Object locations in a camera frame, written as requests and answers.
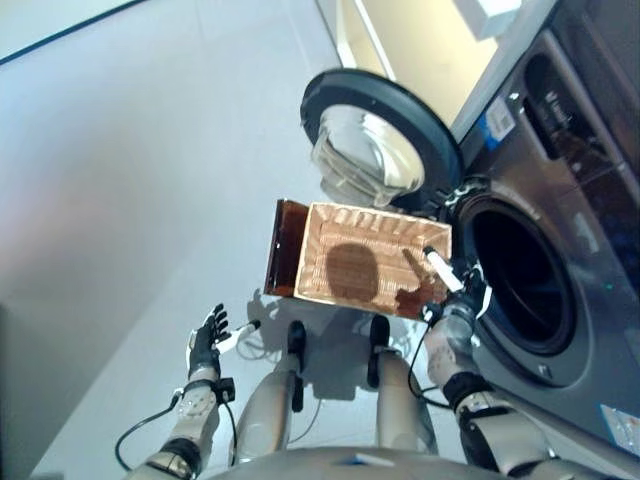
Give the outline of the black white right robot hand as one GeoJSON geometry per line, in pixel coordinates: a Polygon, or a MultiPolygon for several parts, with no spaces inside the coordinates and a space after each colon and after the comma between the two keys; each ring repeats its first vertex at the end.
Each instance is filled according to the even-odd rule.
{"type": "Polygon", "coordinates": [[[464,305],[471,310],[475,320],[479,320],[489,309],[493,294],[486,282],[484,271],[478,265],[466,270],[459,278],[454,267],[431,246],[423,249],[424,256],[439,280],[446,287],[446,295],[439,302],[440,310],[449,305],[464,305]]]}

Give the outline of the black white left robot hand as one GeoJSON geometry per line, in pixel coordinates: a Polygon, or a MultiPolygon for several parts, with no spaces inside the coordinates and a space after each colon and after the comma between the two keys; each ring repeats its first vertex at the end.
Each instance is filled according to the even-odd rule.
{"type": "Polygon", "coordinates": [[[195,381],[201,372],[208,373],[206,380],[217,380],[221,376],[220,357],[257,332],[261,321],[250,320],[235,330],[229,330],[228,326],[225,306],[219,303],[206,315],[202,325],[191,331],[185,353],[189,382],[195,381]]]}

